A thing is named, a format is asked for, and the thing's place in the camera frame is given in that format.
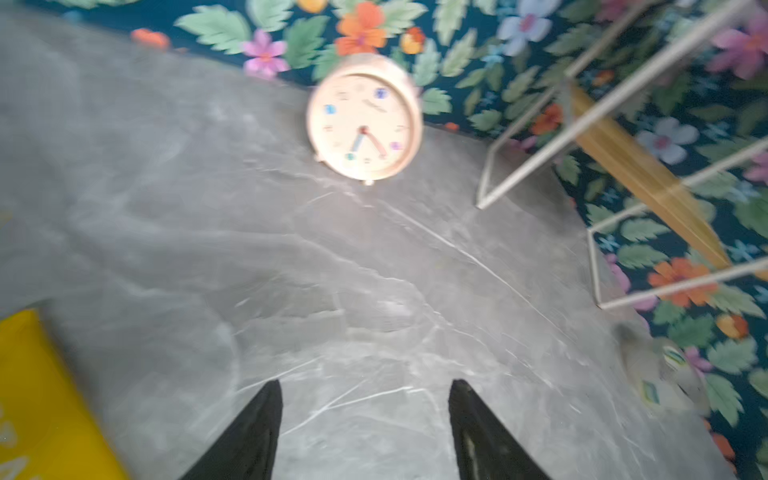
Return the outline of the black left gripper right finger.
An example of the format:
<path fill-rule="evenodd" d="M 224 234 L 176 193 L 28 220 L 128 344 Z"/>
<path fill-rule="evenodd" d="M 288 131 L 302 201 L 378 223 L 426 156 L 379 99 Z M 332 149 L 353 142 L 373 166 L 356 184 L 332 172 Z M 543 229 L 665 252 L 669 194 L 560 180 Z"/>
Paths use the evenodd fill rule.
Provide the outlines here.
<path fill-rule="evenodd" d="M 460 479 L 550 479 L 467 381 L 452 382 L 448 405 Z"/>

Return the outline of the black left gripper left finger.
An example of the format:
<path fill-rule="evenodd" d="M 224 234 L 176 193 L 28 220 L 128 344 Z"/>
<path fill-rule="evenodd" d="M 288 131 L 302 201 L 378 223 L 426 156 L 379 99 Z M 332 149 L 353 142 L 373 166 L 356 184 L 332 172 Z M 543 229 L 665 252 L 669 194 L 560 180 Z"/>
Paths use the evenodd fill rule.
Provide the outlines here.
<path fill-rule="evenodd" d="M 268 381 L 181 479 L 271 479 L 282 412 L 280 382 Z"/>

